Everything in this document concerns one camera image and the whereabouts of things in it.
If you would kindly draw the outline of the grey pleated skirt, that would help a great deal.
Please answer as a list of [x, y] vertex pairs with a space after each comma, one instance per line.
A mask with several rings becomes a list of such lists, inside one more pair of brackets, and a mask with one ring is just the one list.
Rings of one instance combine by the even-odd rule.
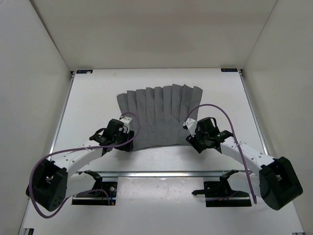
[[134, 151], [146, 148], [187, 145], [189, 131], [183, 128], [186, 118], [197, 119], [203, 90], [197, 86], [172, 84], [126, 91], [117, 96], [121, 113], [138, 117], [131, 129], [138, 132]]

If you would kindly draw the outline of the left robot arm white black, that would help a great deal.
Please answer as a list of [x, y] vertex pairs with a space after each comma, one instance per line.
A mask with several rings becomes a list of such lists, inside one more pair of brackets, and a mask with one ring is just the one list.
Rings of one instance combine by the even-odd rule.
[[97, 130], [81, 147], [60, 150], [39, 160], [29, 178], [27, 196], [35, 207], [58, 212], [65, 201], [80, 193], [107, 196], [102, 177], [82, 168], [113, 149], [130, 152], [137, 133], [131, 130], [131, 117], [111, 119], [106, 128]]

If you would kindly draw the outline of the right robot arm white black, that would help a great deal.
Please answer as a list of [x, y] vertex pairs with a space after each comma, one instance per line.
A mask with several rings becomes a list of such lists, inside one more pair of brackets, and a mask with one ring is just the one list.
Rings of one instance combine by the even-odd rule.
[[264, 155], [246, 143], [235, 140], [233, 133], [218, 129], [215, 118], [207, 117], [199, 121], [188, 118], [183, 123], [183, 128], [190, 133], [186, 141], [198, 153], [215, 149], [248, 169], [245, 173], [230, 170], [220, 176], [217, 186], [195, 190], [193, 195], [217, 191], [225, 199], [238, 191], [251, 193], [277, 211], [303, 193], [295, 170], [287, 158]]

